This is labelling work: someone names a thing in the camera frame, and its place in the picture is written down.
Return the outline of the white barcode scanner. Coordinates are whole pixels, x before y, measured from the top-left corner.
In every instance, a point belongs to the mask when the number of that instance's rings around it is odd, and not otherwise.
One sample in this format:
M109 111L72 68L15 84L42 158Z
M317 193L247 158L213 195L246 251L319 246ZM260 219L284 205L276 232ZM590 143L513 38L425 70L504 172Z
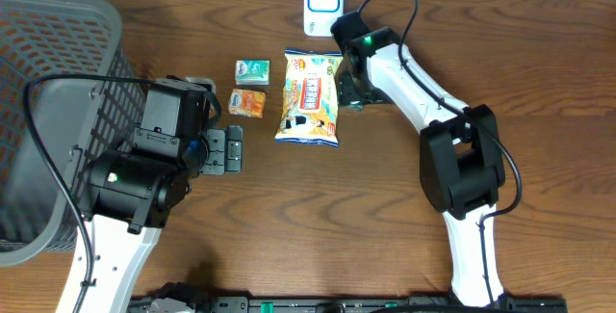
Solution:
M330 37L330 28L343 11L344 0L304 0L304 33L309 37Z

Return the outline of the grey plastic mesh basket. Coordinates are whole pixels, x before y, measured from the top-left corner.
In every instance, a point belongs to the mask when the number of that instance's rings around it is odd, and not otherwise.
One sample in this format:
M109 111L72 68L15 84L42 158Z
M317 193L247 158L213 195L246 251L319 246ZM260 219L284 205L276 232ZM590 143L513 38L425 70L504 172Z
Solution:
M1 264L15 266L42 251L72 251L76 221L43 162L23 111L35 86L33 122L72 192L84 190L83 168L141 120L145 96L121 48L122 21L103 0L1 0Z

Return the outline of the green Zam-Buk tin box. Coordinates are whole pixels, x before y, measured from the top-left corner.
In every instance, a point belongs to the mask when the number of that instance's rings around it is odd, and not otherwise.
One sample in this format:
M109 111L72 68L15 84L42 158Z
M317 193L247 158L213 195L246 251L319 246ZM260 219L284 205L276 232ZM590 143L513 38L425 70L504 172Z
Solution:
M352 102L348 102L348 103L340 103L339 104L340 108L345 108L345 109L349 109L355 112L362 112L364 109L364 105L359 102L359 101L352 101Z

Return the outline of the teal silver small box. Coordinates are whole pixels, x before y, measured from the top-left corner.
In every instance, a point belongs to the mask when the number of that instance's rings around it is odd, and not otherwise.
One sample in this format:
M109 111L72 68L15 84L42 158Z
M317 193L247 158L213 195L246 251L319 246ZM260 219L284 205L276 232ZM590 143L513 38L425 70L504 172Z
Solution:
M237 60L237 85L265 86L270 83L270 62L267 60Z

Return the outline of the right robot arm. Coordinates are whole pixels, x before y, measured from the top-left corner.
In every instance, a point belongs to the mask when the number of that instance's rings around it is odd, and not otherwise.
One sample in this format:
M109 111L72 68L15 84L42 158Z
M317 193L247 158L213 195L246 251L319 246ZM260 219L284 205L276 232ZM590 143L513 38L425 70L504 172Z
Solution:
M353 12L339 17L331 34L348 62L338 78L340 105L394 104L420 135L420 183L445 219L454 297L467 306L497 301L504 290L486 218L504 182L495 115L440 87L390 28L373 31Z

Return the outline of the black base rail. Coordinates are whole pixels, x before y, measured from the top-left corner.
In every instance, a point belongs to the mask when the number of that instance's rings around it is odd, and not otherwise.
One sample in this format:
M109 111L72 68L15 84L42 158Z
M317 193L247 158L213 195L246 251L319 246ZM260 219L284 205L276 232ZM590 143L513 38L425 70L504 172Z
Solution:
M216 296L184 283L169 282L146 297L129 301L135 313L373 313L373 312L465 312L452 294L416 294L403 299L379 298L252 298Z

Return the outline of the orange small box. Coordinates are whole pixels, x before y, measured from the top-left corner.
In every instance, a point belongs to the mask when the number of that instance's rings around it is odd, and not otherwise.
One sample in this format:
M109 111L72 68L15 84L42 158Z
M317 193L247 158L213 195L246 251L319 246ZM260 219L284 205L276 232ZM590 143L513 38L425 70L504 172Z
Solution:
M231 115L262 118L266 94L262 91L234 89L231 92L228 111Z

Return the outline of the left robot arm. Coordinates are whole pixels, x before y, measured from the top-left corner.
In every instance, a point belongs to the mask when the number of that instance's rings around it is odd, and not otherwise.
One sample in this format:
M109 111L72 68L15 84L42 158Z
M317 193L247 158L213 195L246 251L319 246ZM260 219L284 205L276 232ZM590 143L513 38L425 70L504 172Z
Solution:
M79 207L91 245L77 243L58 311L126 311L171 209L191 192L192 180L242 169L244 131L219 129L220 116L211 79L153 82L141 122L129 133L132 147L113 144L85 168ZM89 249L93 267L84 285Z

